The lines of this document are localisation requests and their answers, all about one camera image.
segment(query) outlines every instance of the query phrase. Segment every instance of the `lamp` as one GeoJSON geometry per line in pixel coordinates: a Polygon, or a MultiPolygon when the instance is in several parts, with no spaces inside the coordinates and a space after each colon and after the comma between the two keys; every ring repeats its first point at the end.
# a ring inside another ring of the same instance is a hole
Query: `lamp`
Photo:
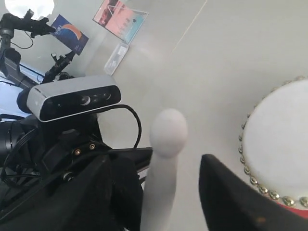
{"type": "Polygon", "coordinates": [[[32,19],[38,20],[52,14],[54,9],[53,0],[4,0],[4,2],[8,11],[19,18],[23,18],[31,9],[34,12],[32,19]]]}

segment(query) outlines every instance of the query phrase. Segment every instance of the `screw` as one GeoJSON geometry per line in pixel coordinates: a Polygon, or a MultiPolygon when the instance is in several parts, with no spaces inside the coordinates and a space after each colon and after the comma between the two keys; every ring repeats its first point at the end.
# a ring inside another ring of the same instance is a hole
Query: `screw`
{"type": "Polygon", "coordinates": [[[90,150],[94,150],[95,149],[95,144],[90,144],[90,150]]]}
{"type": "Polygon", "coordinates": [[[81,154],[81,150],[80,150],[80,149],[76,149],[76,150],[74,151],[74,153],[75,153],[75,155],[80,155],[80,154],[81,154]]]}

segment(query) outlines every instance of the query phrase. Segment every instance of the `drum head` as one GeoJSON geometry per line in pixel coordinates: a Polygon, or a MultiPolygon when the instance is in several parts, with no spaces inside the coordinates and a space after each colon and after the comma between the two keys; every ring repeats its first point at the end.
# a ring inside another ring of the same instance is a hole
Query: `drum head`
{"type": "Polygon", "coordinates": [[[241,162],[252,185],[288,207],[308,209],[308,79],[265,97],[243,126],[241,162]]]}

